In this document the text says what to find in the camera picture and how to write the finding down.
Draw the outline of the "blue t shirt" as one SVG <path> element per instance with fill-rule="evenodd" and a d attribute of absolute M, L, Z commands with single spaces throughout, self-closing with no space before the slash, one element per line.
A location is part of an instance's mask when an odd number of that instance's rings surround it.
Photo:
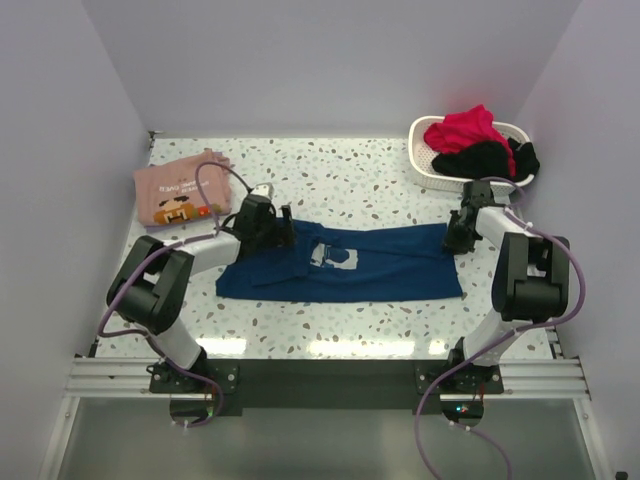
<path fill-rule="evenodd" d="M 345 230 L 294 222 L 292 246 L 263 250 L 225 268 L 220 297 L 355 303 L 439 300 L 462 295 L 447 226 Z"/>

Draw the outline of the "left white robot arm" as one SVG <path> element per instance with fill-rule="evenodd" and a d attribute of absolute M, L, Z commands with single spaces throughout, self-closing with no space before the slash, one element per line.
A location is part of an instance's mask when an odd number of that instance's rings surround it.
<path fill-rule="evenodd" d="M 161 358 L 171 365 L 173 382 L 185 392 L 196 392 L 210 375 L 207 353 L 180 319 L 192 276 L 233 265 L 257 253 L 294 244 L 291 208 L 276 209 L 271 200 L 247 195 L 238 213 L 214 232 L 164 243 L 149 235 L 138 238 L 116 274 L 106 296 L 107 310 L 99 324 L 116 313 L 137 327 Z"/>

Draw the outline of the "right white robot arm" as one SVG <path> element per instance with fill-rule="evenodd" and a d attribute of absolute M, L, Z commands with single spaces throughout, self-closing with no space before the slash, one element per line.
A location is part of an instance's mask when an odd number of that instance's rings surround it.
<path fill-rule="evenodd" d="M 460 208 L 451 212 L 443 249 L 463 255 L 480 240 L 498 249 L 498 259 L 489 313 L 449 353 L 445 379 L 459 393 L 476 386 L 480 368 L 496 366 L 519 334 L 562 316 L 569 302 L 569 241 L 536 233 L 494 200 L 488 181 L 475 180 L 464 184 Z"/>

